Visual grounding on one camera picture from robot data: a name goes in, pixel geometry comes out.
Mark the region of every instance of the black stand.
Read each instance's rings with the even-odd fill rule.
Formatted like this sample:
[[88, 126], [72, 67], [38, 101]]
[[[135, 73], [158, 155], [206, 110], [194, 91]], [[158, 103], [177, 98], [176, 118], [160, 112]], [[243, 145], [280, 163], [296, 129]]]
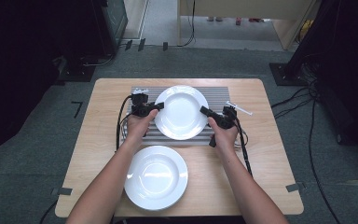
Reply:
[[308, 86], [308, 83], [300, 77], [287, 76], [284, 68], [287, 63], [270, 63], [272, 75], [274, 76], [277, 86]]
[[60, 76], [58, 77], [58, 82], [90, 82], [92, 75], [94, 74], [95, 66], [79, 66], [77, 69], [70, 69], [66, 65]]

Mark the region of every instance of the black tape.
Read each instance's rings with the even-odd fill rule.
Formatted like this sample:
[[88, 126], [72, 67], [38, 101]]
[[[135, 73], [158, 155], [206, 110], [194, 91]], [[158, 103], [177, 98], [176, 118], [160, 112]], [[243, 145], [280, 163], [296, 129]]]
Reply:
[[307, 186], [303, 182], [296, 182], [295, 184], [286, 186], [287, 192], [293, 192], [295, 190], [301, 191], [306, 189]]
[[138, 51], [141, 51], [144, 49], [146, 38], [141, 39], [141, 43], [139, 44]]
[[81, 106], [83, 105], [83, 102], [72, 101], [71, 103], [72, 103], [72, 104], [79, 104], [79, 107], [77, 108], [77, 111], [76, 111], [76, 113], [75, 113], [75, 115], [74, 115], [74, 119], [75, 119], [75, 118], [77, 118], [77, 115], [78, 115], [79, 112], [80, 112], [80, 108], [81, 108]]
[[127, 49], [130, 49], [130, 48], [131, 48], [131, 45], [132, 45], [132, 40], [130, 40], [129, 42], [127, 42], [127, 44], [126, 44], [126, 50], [127, 50]]
[[164, 43], [162, 44], [162, 50], [165, 51], [165, 50], [167, 50], [167, 49], [168, 49], [168, 42], [164, 42]]
[[66, 188], [54, 188], [51, 191], [51, 195], [71, 195], [72, 189], [66, 189]]

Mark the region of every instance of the ceramic plate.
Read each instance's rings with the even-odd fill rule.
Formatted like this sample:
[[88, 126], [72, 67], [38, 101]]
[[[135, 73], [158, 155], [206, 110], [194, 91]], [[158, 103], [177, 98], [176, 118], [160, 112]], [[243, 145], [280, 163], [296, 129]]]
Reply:
[[135, 154], [124, 189], [133, 203], [156, 211], [182, 197], [187, 179], [186, 163], [175, 150], [152, 146]]
[[175, 140], [186, 140], [199, 134], [206, 123], [200, 113], [201, 106], [209, 108], [205, 97], [189, 86], [173, 86], [165, 90], [156, 100], [164, 102], [164, 108], [155, 118], [158, 129]]

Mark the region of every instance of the floor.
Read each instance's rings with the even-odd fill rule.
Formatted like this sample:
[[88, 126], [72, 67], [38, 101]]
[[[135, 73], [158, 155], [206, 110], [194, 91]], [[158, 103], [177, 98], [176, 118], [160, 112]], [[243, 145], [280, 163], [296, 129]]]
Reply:
[[[176, 0], [125, 0], [124, 3], [129, 24], [123, 41], [132, 39], [139, 43], [145, 38], [146, 45], [162, 46], [164, 42], [168, 42], [170, 47], [178, 45]], [[269, 19], [249, 22], [242, 18], [241, 25], [236, 25], [235, 21], [235, 18], [207, 21], [206, 17], [195, 17], [195, 38], [187, 47], [284, 51]], [[192, 18], [182, 17], [181, 23], [181, 44], [184, 45], [192, 33]], [[294, 52], [296, 47], [295, 43], [288, 51]]]

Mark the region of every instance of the plate rim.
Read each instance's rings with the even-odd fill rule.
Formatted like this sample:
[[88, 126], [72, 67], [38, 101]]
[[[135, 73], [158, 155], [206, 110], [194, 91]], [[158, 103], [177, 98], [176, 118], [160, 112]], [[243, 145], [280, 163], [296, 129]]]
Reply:
[[[140, 202], [146, 202], [146, 203], [151, 203], [149, 205], [145, 205], [144, 203], [140, 203], [139, 201], [137, 201], [139, 198], [137, 197], [138, 195], [132, 195], [131, 191], [129, 190], [130, 188], [130, 183], [128, 180], [128, 177], [126, 177], [126, 182], [124, 184], [124, 190], [126, 191], [126, 194], [128, 196], [128, 198], [137, 206], [145, 209], [145, 210], [149, 210], [149, 211], [158, 211], [158, 210], [162, 210], [162, 209], [166, 209], [172, 205], [174, 205], [175, 203], [177, 203], [182, 196], [185, 194], [186, 188], [187, 188], [187, 183], [188, 183], [188, 169], [187, 169], [187, 165], [185, 160], [183, 159], [183, 157], [174, 149], [170, 148], [170, 147], [165, 147], [165, 146], [151, 146], [151, 147], [145, 147], [144, 149], [138, 151], [135, 155], [134, 158], [132, 159], [132, 161], [136, 162], [136, 158], [137, 157], [146, 157], [149, 155], [165, 155], [167, 156], [169, 159], [171, 159], [173, 161], [173, 163], [176, 165], [177, 169], [178, 169], [178, 180], [177, 180], [177, 184], [174, 188], [174, 190], [172, 192], [177, 191], [178, 196], [173, 197], [173, 199], [171, 199], [170, 202], [165, 203], [163, 205], [158, 205], [159, 203], [161, 203], [161, 199], [157, 199], [157, 200], [145, 200], [145, 201], [140, 201]], [[129, 171], [127, 172], [127, 175], [131, 174], [131, 168], [135, 169], [133, 166], [133, 162], [131, 162]], [[185, 175], [181, 175], [181, 170], [186, 171]]]
[[[179, 92], [176, 91], [175, 94], [176, 94], [176, 93], [187, 93], [188, 95], [192, 96], [200, 105], [203, 105], [203, 106], [209, 108], [208, 101], [206, 100], [206, 98], [205, 98], [205, 96], [202, 94], [202, 92], [200, 92], [199, 90], [197, 90], [197, 89], [194, 88], [194, 87], [187, 86], [187, 85], [175, 85], [175, 86], [171, 86], [171, 87], [167, 88], [166, 90], [164, 90], [164, 91], [158, 96], [158, 98], [156, 99], [156, 104], [161, 103], [161, 102], [164, 102], [164, 100], [166, 100], [166, 99], [168, 98], [168, 97], [166, 97], [166, 95], [168, 95], [167, 92], [168, 92], [169, 90], [172, 90], [172, 89], [177, 90], [178, 88], [192, 90], [192, 91], [195, 92], [199, 97], [201, 97], [202, 102], [200, 101], [199, 98], [194, 97], [194, 95], [188, 94], [188, 93], [185, 92], [185, 91], [179, 91]], [[206, 117], [205, 117], [205, 118], [202, 117], [202, 118], [203, 118], [203, 122], [202, 122], [202, 123], [204, 123], [204, 124], [203, 124], [203, 125], [199, 125], [199, 126], [202, 126], [202, 127], [200, 128], [200, 130], [199, 130], [198, 132], [196, 132], [196, 133], [194, 133], [194, 134], [191, 134], [191, 135], [189, 135], [189, 136], [185, 136], [185, 137], [177, 137], [176, 135], [172, 135], [172, 134], [168, 134], [168, 133], [164, 132], [164, 129], [162, 129], [162, 127], [161, 127], [161, 125], [160, 125], [160, 123], [159, 123], [159, 121], [158, 121], [159, 116], [160, 116], [160, 113], [158, 113], [158, 114], [156, 115], [156, 119], [155, 119], [156, 127], [157, 127], [157, 128], [159, 129], [159, 131], [160, 131], [161, 133], [163, 133], [165, 136], [167, 136], [167, 137], [169, 137], [169, 138], [171, 138], [171, 139], [174, 139], [174, 140], [187, 140], [187, 139], [193, 138], [193, 137], [197, 136], [199, 133], [201, 133], [202, 130], [205, 128], [206, 124], [208, 123], [207, 118], [206, 118]]]

